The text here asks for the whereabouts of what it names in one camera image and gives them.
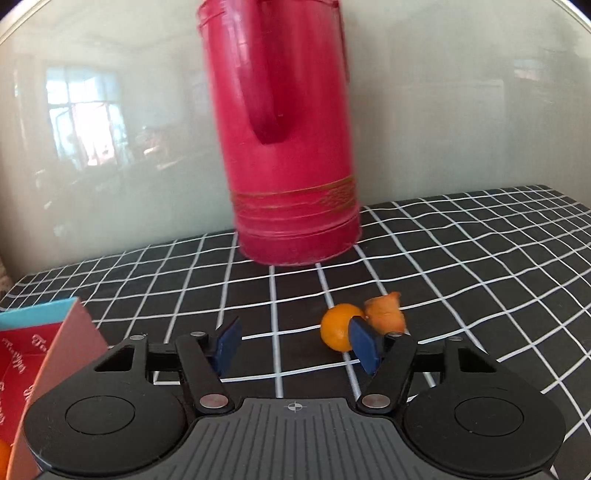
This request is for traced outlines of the orange peel piece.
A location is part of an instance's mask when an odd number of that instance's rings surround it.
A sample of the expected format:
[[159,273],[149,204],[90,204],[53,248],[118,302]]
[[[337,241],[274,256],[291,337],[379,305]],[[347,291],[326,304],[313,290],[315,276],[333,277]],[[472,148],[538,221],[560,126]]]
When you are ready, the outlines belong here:
[[406,319],[401,311],[401,293],[394,291],[387,295],[369,299],[363,305],[367,322],[381,335],[391,332],[405,333]]

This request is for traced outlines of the small orange tangerine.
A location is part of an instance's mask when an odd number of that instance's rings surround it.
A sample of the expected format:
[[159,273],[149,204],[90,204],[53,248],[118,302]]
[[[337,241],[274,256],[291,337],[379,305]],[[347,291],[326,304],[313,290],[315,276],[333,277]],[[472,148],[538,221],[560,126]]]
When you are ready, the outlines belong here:
[[346,353],[352,350],[349,342],[349,321],[354,317],[365,317],[365,313],[353,304],[336,304],[322,316],[320,334],[322,341],[336,352]]

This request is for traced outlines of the black white grid tablecloth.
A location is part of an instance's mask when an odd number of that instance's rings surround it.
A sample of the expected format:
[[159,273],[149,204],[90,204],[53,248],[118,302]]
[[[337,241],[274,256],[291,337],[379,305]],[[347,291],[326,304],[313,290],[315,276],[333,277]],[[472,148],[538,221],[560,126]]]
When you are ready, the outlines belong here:
[[246,259],[231,231],[169,240],[20,277],[16,309],[76,297],[109,344],[168,342],[242,320],[235,398],[353,398],[368,376],[322,344],[332,306],[399,292],[422,343],[471,341],[546,394],[566,423],[554,469],[590,475],[590,210],[545,185],[363,208],[353,249],[304,267]]

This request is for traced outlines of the red paper tray box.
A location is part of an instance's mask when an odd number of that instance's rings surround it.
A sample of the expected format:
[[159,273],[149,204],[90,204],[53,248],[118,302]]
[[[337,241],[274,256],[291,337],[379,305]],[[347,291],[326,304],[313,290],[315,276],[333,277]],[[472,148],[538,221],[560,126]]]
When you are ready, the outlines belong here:
[[1,439],[11,446],[6,479],[38,474],[23,431],[29,406],[106,350],[77,298],[1,312]]

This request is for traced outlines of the red thermos jug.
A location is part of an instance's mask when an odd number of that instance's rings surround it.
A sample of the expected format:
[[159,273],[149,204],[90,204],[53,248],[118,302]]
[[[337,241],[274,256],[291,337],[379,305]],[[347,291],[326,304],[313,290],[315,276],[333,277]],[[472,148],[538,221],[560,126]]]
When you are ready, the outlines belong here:
[[205,1],[197,9],[242,254],[301,266],[361,234],[349,67],[335,1]]

